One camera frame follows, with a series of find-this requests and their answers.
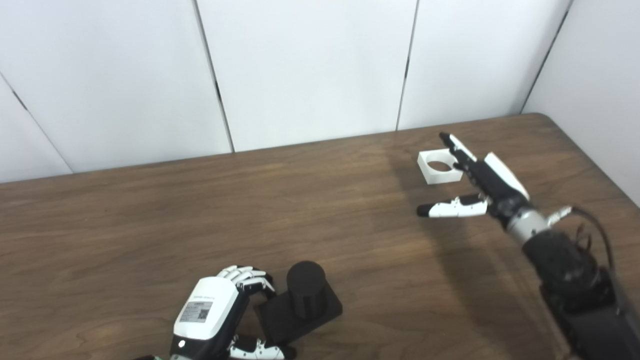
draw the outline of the white wall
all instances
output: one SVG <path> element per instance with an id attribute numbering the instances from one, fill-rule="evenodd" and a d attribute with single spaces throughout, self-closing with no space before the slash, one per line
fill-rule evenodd
<path id="1" fill-rule="evenodd" d="M 540 112 L 640 206 L 640 2 L 576 0 L 525 112 Z"/>
<path id="2" fill-rule="evenodd" d="M 0 154 L 2 183 L 71 173 L 1 76 Z"/>
<path id="3" fill-rule="evenodd" d="M 232 150 L 207 46 L 239 151 L 517 113 L 567 2 L 4 0 L 0 72 L 82 172 Z"/>
<path id="4" fill-rule="evenodd" d="M 520 113 L 569 0 L 422 0 L 399 129 Z"/>
<path id="5" fill-rule="evenodd" d="M 74 172 L 230 151 L 190 1 L 2 0 L 0 71 Z"/>
<path id="6" fill-rule="evenodd" d="M 416 0 L 198 0 L 237 151 L 396 128 Z"/>

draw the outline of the black cable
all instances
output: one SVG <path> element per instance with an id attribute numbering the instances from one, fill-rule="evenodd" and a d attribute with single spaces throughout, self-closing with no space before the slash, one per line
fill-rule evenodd
<path id="1" fill-rule="evenodd" d="M 571 207 L 571 214 L 586 219 L 588 222 L 592 223 L 596 227 L 596 229 L 598 229 L 598 232 L 600 232 L 600 236 L 602 236 L 602 242 L 604 242 L 605 250 L 607 251 L 607 262 L 609 263 L 609 269 L 611 269 L 611 271 L 614 271 L 616 268 L 616 264 L 613 258 L 613 251 L 611 249 L 611 240 L 609 239 L 607 232 L 605 231 L 602 224 L 593 215 L 591 215 L 587 211 L 584 211 L 583 209 L 576 208 L 575 206 Z"/>

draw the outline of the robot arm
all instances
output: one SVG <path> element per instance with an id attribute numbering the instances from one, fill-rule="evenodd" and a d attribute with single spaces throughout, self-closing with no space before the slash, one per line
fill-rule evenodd
<path id="1" fill-rule="evenodd" d="M 230 266 L 205 277 L 191 292 L 173 326 L 171 360 L 293 359 L 295 349 L 236 334 L 249 296 L 276 295 L 271 277 L 251 266 Z"/>
<path id="2" fill-rule="evenodd" d="M 478 160 L 455 136 L 443 143 L 481 194 L 421 205 L 422 217 L 462 217 L 489 213 L 516 240 L 535 267 L 540 292 L 572 350 L 583 360 L 640 360 L 640 320 L 620 286 L 604 230 L 593 217 L 564 208 L 544 218 L 529 202 L 520 181 L 493 153 Z M 589 248 L 553 228 L 567 215 L 593 222 L 603 235 L 609 268 L 598 266 Z"/>

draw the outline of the black cylinder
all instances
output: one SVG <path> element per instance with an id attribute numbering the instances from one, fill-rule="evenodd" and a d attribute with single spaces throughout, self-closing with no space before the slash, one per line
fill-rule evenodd
<path id="1" fill-rule="evenodd" d="M 287 273 L 293 312 L 302 319 L 315 319 L 326 310 L 324 270 L 313 261 L 300 261 Z"/>

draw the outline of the wooden table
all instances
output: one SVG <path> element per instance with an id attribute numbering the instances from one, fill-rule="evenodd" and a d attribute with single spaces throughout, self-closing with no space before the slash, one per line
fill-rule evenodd
<path id="1" fill-rule="evenodd" d="M 442 148 L 439 131 L 495 151 L 542 211 L 591 210 L 640 306 L 640 211 L 549 119 L 522 115 L 2 184 L 0 354 L 166 357 L 199 278 L 254 265 L 283 289 L 311 259 L 344 314 L 295 343 L 301 360 L 560 358 L 537 277 L 496 222 L 415 216 L 473 191 L 425 184 L 417 153 Z M 239 330 L 260 335 L 253 311 Z"/>

